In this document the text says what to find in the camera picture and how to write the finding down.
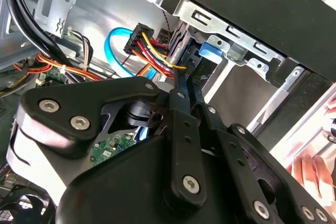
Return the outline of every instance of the yellow wire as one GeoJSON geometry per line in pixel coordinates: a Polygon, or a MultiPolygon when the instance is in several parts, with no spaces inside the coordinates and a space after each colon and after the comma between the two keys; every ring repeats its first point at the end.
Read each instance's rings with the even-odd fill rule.
{"type": "Polygon", "coordinates": [[[19,86],[26,78],[27,78],[28,75],[25,75],[23,76],[20,80],[18,80],[17,82],[15,82],[10,88],[11,89],[14,89],[16,88],[17,86],[19,86]]]}
{"type": "Polygon", "coordinates": [[[170,67],[174,67],[174,68],[178,68],[178,69],[187,69],[186,67],[181,67],[181,66],[177,66],[177,65],[173,65],[173,64],[171,64],[170,62],[168,62],[168,61],[166,61],[165,59],[164,59],[164,56],[165,55],[163,55],[163,54],[161,54],[161,53],[159,53],[153,46],[152,46],[152,44],[151,44],[151,42],[149,41],[149,39],[148,39],[148,37],[147,37],[147,35],[144,33],[144,32],[142,32],[142,36],[143,36],[143,38],[145,39],[145,41],[146,41],[146,43],[147,43],[147,45],[149,46],[149,48],[164,62],[164,63],[166,63],[168,66],[170,66],[170,67]]]}

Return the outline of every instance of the red wire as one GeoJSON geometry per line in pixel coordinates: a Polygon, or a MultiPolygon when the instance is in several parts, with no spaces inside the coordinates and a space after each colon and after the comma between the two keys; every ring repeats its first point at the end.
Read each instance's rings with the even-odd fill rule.
{"type": "MultiPolygon", "coordinates": [[[[13,66],[17,70],[22,71],[22,68],[19,67],[17,64],[13,64],[13,66]]],[[[28,73],[45,73],[45,72],[49,72],[51,69],[53,69],[52,65],[46,65],[45,67],[40,68],[40,69],[28,70],[28,73]]]]}
{"type": "Polygon", "coordinates": [[[160,46],[160,47],[164,47],[164,48],[166,48],[166,49],[169,48],[168,45],[161,44],[161,43],[157,42],[157,41],[154,40],[154,39],[151,39],[151,43],[154,44],[154,45],[160,46]]]}
{"type": "Polygon", "coordinates": [[[141,50],[146,54],[147,58],[156,66],[158,67],[162,72],[164,72],[165,74],[169,75],[170,71],[163,69],[161,66],[159,66],[156,61],[153,59],[152,56],[150,56],[150,54],[146,51],[146,49],[144,48],[144,46],[140,43],[140,41],[136,42],[138,44],[138,46],[141,48],[141,50]]]}

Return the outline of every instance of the cooling fan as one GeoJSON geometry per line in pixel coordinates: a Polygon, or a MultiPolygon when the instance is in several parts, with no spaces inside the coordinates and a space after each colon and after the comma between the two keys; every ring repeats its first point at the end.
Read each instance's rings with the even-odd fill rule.
{"type": "Polygon", "coordinates": [[[41,193],[16,185],[0,203],[0,212],[6,211],[12,215],[12,220],[0,220],[0,224],[51,224],[55,206],[41,193]]]}

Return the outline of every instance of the orange wire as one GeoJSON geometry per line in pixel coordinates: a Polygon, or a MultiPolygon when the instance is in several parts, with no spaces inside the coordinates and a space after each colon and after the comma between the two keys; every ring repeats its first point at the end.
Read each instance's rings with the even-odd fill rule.
{"type": "Polygon", "coordinates": [[[144,69],[142,69],[142,71],[138,74],[138,76],[143,76],[150,68],[151,65],[147,64],[147,66],[144,69]]]}
{"type": "MultiPolygon", "coordinates": [[[[50,65],[52,65],[52,66],[54,66],[54,67],[58,67],[58,68],[62,68],[62,67],[63,67],[62,64],[57,63],[57,62],[55,62],[55,61],[53,61],[53,60],[50,60],[50,59],[44,57],[42,54],[37,54],[37,59],[38,59],[38,60],[41,60],[41,61],[43,61],[43,62],[45,62],[45,63],[48,63],[48,64],[50,64],[50,65]]],[[[101,79],[100,79],[98,76],[96,76],[95,74],[93,74],[93,73],[89,73],[89,72],[86,72],[86,71],[83,71],[83,70],[80,70],[80,69],[77,69],[77,68],[73,68],[73,67],[65,66],[65,69],[66,69],[67,71],[69,71],[69,72],[73,72],[73,73],[77,73],[77,74],[79,74],[79,75],[81,75],[81,76],[85,76],[85,77],[87,77],[88,79],[91,79],[91,80],[93,80],[93,81],[100,81],[100,80],[101,80],[101,79]]]]}
{"type": "Polygon", "coordinates": [[[167,75],[159,68],[157,68],[153,63],[151,63],[150,61],[148,61],[145,56],[142,56],[140,53],[138,53],[137,51],[135,51],[134,49],[132,50],[132,52],[140,57],[142,60],[146,61],[148,64],[150,64],[154,69],[156,69],[158,72],[160,72],[161,74],[163,74],[165,77],[167,77],[167,75]]]}
{"type": "MultiPolygon", "coordinates": [[[[19,71],[23,71],[23,69],[18,65],[18,64],[13,64],[13,66],[19,70],[19,71]]],[[[45,67],[42,68],[29,68],[28,69],[28,73],[45,73],[50,71],[51,69],[53,69],[52,65],[47,65],[45,67]]]]}

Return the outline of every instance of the wire bundle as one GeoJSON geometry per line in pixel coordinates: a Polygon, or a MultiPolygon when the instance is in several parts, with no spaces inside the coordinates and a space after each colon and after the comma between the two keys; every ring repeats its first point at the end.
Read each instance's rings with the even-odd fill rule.
{"type": "MultiPolygon", "coordinates": [[[[13,66],[20,72],[23,71],[23,68],[20,67],[19,64],[15,63],[13,64],[13,66]]],[[[28,73],[30,74],[46,73],[46,72],[49,72],[51,69],[53,69],[53,66],[50,64],[47,64],[46,66],[40,67],[40,68],[28,68],[28,73]]]]}
{"type": "Polygon", "coordinates": [[[17,82],[15,82],[11,87],[0,90],[0,98],[7,97],[10,94],[14,94],[17,91],[23,89],[31,81],[33,81],[34,77],[34,74],[27,74],[19,79],[17,82]]]}
{"type": "Polygon", "coordinates": [[[77,40],[83,43],[83,54],[84,54],[84,66],[83,70],[88,71],[89,65],[93,57],[93,47],[91,46],[90,40],[78,31],[70,30],[68,31],[70,36],[73,36],[77,40]]]}
{"type": "Polygon", "coordinates": [[[174,68],[186,69],[186,67],[171,64],[165,59],[166,55],[158,51],[158,48],[162,49],[163,51],[168,51],[168,45],[160,44],[153,39],[149,40],[146,33],[144,32],[142,32],[141,35],[142,38],[136,41],[138,49],[133,49],[132,52],[147,62],[147,65],[139,71],[138,75],[143,75],[146,73],[149,66],[153,67],[156,71],[165,77],[172,75],[172,70],[174,68]]]}
{"type": "MultiPolygon", "coordinates": [[[[9,13],[21,33],[42,52],[54,61],[72,67],[71,62],[59,46],[38,26],[32,17],[24,0],[6,0],[9,13]]],[[[65,72],[65,76],[71,82],[84,82],[77,74],[65,72]]]]}
{"type": "Polygon", "coordinates": [[[80,70],[80,69],[77,69],[77,68],[62,65],[60,63],[57,63],[56,61],[48,59],[47,57],[43,56],[42,54],[37,54],[36,59],[40,62],[47,63],[51,66],[57,67],[57,68],[61,69],[61,71],[63,70],[63,71],[68,71],[68,72],[71,72],[71,73],[75,73],[77,75],[80,75],[80,76],[85,77],[87,79],[90,79],[92,81],[100,81],[101,80],[94,73],[89,73],[89,72],[84,71],[84,70],[80,70]]]}

